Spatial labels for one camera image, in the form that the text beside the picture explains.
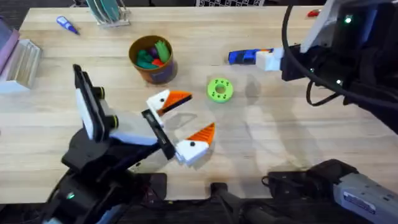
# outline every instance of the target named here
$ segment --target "blue marker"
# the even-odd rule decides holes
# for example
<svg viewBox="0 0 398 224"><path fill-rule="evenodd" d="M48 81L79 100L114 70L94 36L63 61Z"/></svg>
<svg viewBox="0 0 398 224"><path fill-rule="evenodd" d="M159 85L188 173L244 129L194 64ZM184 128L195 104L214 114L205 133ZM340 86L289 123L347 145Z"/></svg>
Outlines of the blue marker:
<svg viewBox="0 0 398 224"><path fill-rule="evenodd" d="M75 34L79 35L79 32L73 27L73 25L65 18L64 16L58 16L57 17L57 22L60 24L63 28L74 32Z"/></svg>

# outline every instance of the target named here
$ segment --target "red object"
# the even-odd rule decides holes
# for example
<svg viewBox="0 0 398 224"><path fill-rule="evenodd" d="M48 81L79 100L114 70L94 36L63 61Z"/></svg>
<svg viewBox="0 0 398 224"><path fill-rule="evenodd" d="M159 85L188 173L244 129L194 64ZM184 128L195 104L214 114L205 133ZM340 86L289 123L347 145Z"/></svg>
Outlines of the red object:
<svg viewBox="0 0 398 224"><path fill-rule="evenodd" d="M317 17L317 16L319 16L320 12L321 12L320 9L314 9L308 13L307 17Z"/></svg>
<svg viewBox="0 0 398 224"><path fill-rule="evenodd" d="M155 59L155 60L152 62L152 64L153 64L153 65L157 65L157 66L159 66L159 67L161 67L161 66L164 65L164 63L163 63L160 59Z"/></svg>

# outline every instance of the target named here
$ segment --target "wood grain surface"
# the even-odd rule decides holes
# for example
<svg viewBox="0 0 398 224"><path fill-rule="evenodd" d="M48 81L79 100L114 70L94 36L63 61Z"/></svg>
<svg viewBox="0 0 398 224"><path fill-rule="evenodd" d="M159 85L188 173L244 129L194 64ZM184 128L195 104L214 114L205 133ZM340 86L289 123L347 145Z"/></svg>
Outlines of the wood grain surface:
<svg viewBox="0 0 398 224"><path fill-rule="evenodd" d="M295 8L290 43L301 42L314 7ZM104 86L110 106L140 113L145 101L166 88L187 90L193 100L165 115L173 141L216 122L209 153L193 167L167 162L161 152L138 172L165 172L169 199L208 196L212 182L227 182L240 197L264 197L261 177L271 170L306 169L327 159L357 167L380 184L398 191L398 140L370 113L343 106L342 99L312 108L305 101L308 80L283 82L280 72L228 65L231 50L281 46L285 7L131 8L131 26L100 29L88 8L31 9L21 27L43 49L32 91L0 96L0 203L43 202L66 171L60 160L81 128L75 103L72 64L80 64L92 82ZM80 31L61 28L63 15ZM161 35L173 46L178 75L164 86L147 84L127 52L143 35ZM206 85L225 77L234 96L217 104ZM314 100L328 96L314 89Z"/></svg>

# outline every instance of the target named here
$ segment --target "black cable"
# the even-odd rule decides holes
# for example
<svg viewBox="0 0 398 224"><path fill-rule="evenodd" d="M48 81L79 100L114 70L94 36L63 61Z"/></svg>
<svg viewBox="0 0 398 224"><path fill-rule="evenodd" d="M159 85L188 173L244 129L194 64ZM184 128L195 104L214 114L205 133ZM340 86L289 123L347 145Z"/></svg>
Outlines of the black cable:
<svg viewBox="0 0 398 224"><path fill-rule="evenodd" d="M334 93L334 94L332 94L332 95L326 97L325 99L323 99L323 100L321 100L321 101L319 101L319 102L312 103L312 100L311 100L311 89L312 89L312 86L313 86L313 81L310 81L310 82L308 83L307 90L306 90L306 93L305 93L305 98L307 99L307 103L308 103L309 105L311 105L311 106L321 106L321 105L324 105L325 103L329 103L330 101L332 101L332 100L334 100L335 98L337 98L337 97L340 96L340 94Z"/></svg>
<svg viewBox="0 0 398 224"><path fill-rule="evenodd" d="M310 72L309 70L307 70L293 55L290 47L289 47L289 42L287 41L287 26L289 23L289 17L290 14L292 12L293 9L293 4L289 4L289 6L287 6L286 9L286 13L284 16L284 20L282 23L282 44L284 47L284 51L285 51L285 55L286 57L294 64L294 66L300 70L300 72L305 75L306 77L308 77L312 82L315 82L316 84L322 85L327 87L328 89L330 89L331 91L334 91L335 93L339 94L339 95L344 95L347 96L348 98L354 99L356 101L362 101L362 102L366 102L366 103L370 103L373 105L377 105L377 106L381 106L381 107L385 107L385 108L392 108L395 110L398 110L398 103L390 103L390 102L386 102L386 101L382 101L382 100L376 100L370 97L366 97L366 96L361 96L359 94L356 93L352 93L350 91L344 90L343 88L334 86L329 84L328 82L324 81L323 79L321 79L320 77L316 76L315 74L313 74L312 72Z"/></svg>

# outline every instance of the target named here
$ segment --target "cup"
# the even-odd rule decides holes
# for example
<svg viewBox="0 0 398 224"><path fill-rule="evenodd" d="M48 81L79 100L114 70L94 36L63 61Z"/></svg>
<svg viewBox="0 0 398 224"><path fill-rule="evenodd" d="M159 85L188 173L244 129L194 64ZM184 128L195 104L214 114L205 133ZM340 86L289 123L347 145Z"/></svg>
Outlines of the cup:
<svg viewBox="0 0 398 224"><path fill-rule="evenodd" d="M159 40L164 41L170 52L170 58L159 68L146 69L136 65L137 54L140 50L147 50L155 46ZM171 81L177 74L177 69L173 59L173 49L170 43L163 37L148 35L137 39L129 49L129 58L134 67L141 74L142 78L152 84L160 85Z"/></svg>

